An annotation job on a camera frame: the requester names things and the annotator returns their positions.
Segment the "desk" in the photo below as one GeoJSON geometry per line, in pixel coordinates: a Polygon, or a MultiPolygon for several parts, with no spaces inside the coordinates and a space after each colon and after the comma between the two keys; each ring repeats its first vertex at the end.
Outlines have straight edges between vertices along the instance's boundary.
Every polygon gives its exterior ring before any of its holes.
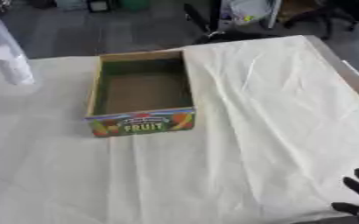
{"type": "Polygon", "coordinates": [[[0,74],[0,224],[293,223],[359,204],[341,183],[359,166],[359,76],[319,40],[185,57],[195,128],[152,135],[92,136],[96,57],[32,60],[35,88],[0,74]]]}

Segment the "white cloth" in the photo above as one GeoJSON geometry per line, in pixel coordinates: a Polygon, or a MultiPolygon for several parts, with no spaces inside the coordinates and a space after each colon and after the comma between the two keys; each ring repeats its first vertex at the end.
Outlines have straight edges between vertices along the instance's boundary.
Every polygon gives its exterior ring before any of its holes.
{"type": "Polygon", "coordinates": [[[189,46],[193,130],[93,138],[95,58],[0,76],[0,224],[289,223],[359,204],[359,95],[304,37],[189,46]]]}

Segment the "cardboard box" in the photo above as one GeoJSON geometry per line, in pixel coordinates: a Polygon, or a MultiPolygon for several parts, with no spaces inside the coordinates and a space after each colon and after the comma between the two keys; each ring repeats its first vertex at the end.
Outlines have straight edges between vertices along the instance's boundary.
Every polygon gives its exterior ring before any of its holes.
{"type": "Polygon", "coordinates": [[[96,137],[192,129],[195,109],[182,52],[101,56],[86,119],[96,137]]]}

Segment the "white bag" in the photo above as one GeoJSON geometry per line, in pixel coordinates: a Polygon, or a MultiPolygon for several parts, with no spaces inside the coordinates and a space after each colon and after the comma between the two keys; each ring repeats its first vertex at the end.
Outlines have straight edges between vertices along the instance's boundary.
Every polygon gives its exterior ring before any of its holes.
{"type": "Polygon", "coordinates": [[[0,20],[0,70],[5,79],[14,85],[33,84],[34,77],[25,53],[0,20]]]}
{"type": "Polygon", "coordinates": [[[267,0],[234,0],[230,3],[236,25],[246,25],[265,18],[271,13],[267,0]]]}

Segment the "colorful fruit graphic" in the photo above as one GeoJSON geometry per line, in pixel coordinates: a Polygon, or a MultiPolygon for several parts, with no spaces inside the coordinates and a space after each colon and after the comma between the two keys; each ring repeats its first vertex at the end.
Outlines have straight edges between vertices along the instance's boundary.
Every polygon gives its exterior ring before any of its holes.
{"type": "Polygon", "coordinates": [[[119,132],[119,127],[116,126],[116,125],[111,125],[108,127],[108,130],[111,132],[111,133],[118,133],[119,132]]]}
{"type": "Polygon", "coordinates": [[[142,117],[149,117],[150,114],[136,114],[135,117],[139,117],[139,118],[142,118],[142,117]]]}
{"type": "Polygon", "coordinates": [[[192,115],[191,114],[175,114],[172,116],[172,120],[177,123],[172,130],[181,130],[183,128],[192,128],[192,115]]]}
{"type": "Polygon", "coordinates": [[[94,130],[94,135],[96,135],[98,137],[104,137],[109,133],[106,130],[106,128],[103,126],[103,124],[101,124],[100,122],[98,122],[96,120],[91,122],[90,125],[91,125],[92,129],[94,130]]]}
{"type": "Polygon", "coordinates": [[[103,125],[106,126],[106,127],[116,125],[116,120],[103,121],[103,125]]]}

